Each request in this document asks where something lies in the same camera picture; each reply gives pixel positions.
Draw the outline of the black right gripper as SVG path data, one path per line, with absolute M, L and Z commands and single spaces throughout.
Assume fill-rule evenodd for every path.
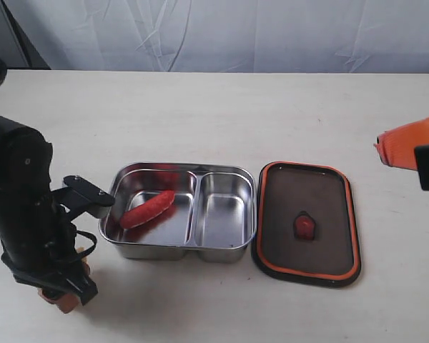
M 385 131 L 374 147 L 386 166 L 418 168 L 421 189 L 429 191 L 429 117 Z

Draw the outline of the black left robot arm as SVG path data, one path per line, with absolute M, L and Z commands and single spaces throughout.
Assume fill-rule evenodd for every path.
M 75 239 L 97 239 L 73 224 L 89 204 L 63 202 L 69 187 L 50 189 L 52 156 L 39 131 L 0 116 L 1 260 L 16 282 L 68 314 L 98 293 L 86 262 L 95 247 L 79 250 Z

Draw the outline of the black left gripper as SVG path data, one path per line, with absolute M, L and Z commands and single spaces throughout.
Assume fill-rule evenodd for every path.
M 51 191 L 17 194 L 0 191 L 1 260 L 16 282 L 38 288 L 39 296 L 63 314 L 98 293 L 87 263 L 97 238 L 77 229 Z M 77 236 L 93 245 L 75 247 Z

